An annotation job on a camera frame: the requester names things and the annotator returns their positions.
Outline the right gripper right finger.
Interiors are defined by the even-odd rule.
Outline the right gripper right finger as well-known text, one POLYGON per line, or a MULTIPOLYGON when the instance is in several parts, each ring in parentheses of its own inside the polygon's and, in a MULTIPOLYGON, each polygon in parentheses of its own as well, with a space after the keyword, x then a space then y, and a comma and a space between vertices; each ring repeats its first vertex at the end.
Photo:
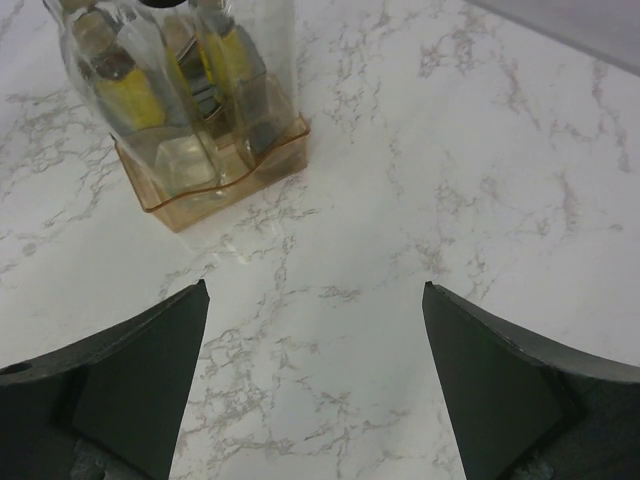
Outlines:
POLYGON ((636 479, 639 369, 426 283, 430 344, 468 479, 636 479))

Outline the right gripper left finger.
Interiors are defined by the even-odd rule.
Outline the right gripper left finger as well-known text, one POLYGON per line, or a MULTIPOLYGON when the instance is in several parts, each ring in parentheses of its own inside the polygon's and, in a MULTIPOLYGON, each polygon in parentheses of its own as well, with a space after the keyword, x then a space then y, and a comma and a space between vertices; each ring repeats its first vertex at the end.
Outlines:
POLYGON ((2 478, 168 478, 208 307, 198 281, 127 321, 2 368, 2 478))

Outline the small yellow label bottle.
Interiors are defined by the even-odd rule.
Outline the small yellow label bottle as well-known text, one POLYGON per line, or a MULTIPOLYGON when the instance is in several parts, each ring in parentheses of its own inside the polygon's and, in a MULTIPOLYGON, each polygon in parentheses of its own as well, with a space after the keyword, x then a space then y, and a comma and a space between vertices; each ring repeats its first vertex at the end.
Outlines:
POLYGON ((122 135, 159 127, 167 114, 146 72, 116 41, 116 21, 91 6, 73 25, 82 58, 78 67, 93 84, 101 114, 122 135))
POLYGON ((240 86, 254 77, 243 30, 223 1, 194 1, 199 33, 204 43, 205 67, 215 100, 224 105, 240 86))

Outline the tall clear bottle gold pourer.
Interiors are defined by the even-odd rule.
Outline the tall clear bottle gold pourer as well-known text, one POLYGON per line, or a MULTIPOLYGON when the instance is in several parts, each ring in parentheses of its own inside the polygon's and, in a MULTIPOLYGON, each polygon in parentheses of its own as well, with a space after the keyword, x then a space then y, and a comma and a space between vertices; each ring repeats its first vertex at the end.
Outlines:
POLYGON ((84 105, 169 195, 215 185, 217 148, 157 18, 139 1, 47 1, 84 105))

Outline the tall bottle gold pourer brown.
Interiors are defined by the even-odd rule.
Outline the tall bottle gold pourer brown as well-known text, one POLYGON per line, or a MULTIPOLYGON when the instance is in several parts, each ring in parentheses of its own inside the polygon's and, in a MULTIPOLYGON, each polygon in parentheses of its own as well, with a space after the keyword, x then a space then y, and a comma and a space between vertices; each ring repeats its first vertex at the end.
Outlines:
POLYGON ((190 1, 197 41, 241 158, 258 165, 295 124, 293 1, 190 1))

